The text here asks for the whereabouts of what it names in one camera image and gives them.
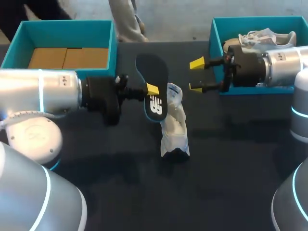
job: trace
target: gray pants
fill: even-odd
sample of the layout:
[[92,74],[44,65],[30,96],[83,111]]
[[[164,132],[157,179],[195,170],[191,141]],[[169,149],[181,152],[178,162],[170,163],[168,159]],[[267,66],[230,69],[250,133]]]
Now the gray pants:
[[146,42],[135,17],[137,10],[135,0],[109,0],[112,16],[118,32],[119,40],[123,42]]

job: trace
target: insole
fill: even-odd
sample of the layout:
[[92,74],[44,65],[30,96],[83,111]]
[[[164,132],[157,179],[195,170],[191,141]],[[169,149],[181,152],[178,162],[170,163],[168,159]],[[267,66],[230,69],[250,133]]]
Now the insole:
[[166,63],[154,54],[139,54],[136,69],[146,83],[158,87],[159,95],[148,95],[144,99],[144,110],[149,120],[161,122],[167,116],[168,68]]

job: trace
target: gray floor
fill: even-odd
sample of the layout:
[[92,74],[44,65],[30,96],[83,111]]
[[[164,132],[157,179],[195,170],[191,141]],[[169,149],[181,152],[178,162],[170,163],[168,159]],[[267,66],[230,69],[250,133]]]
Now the gray floor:
[[[111,19],[108,0],[60,0],[75,19]],[[208,39],[213,17],[303,15],[308,0],[137,0],[150,41]],[[31,20],[35,16],[29,12]],[[0,44],[8,43],[0,32]]]

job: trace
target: white sneaker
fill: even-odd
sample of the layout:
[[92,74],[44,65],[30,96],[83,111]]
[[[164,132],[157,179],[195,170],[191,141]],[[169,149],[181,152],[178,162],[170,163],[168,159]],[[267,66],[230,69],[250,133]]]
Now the white sneaker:
[[276,34],[269,28],[260,31],[250,31],[247,35],[239,34],[239,38],[229,39],[225,42],[224,52],[231,45],[241,45],[244,53],[262,54],[269,50],[278,50],[296,46],[296,33]]
[[173,83],[167,85],[168,114],[160,123],[163,138],[160,145],[161,156],[166,153],[182,152],[188,156],[189,148],[187,141],[186,115],[182,106],[183,92],[180,87]]

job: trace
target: teal box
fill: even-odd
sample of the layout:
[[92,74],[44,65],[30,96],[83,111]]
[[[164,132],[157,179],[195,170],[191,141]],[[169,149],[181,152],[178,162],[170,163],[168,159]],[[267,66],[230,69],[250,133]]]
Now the teal box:
[[23,21],[1,68],[27,68],[35,48],[108,48],[105,69],[74,69],[80,79],[115,76],[117,38],[112,21]]
[[[223,43],[238,35],[246,35],[249,31],[271,29],[275,33],[288,34],[296,32],[297,46],[308,45],[308,25],[302,16],[263,16],[263,17],[224,17],[212,20],[209,54],[211,58],[223,55]],[[217,82],[223,79],[223,67],[214,67],[214,74]],[[244,95],[244,94],[282,94],[293,93],[293,87],[265,88],[261,86],[252,88],[233,88],[223,94]]]

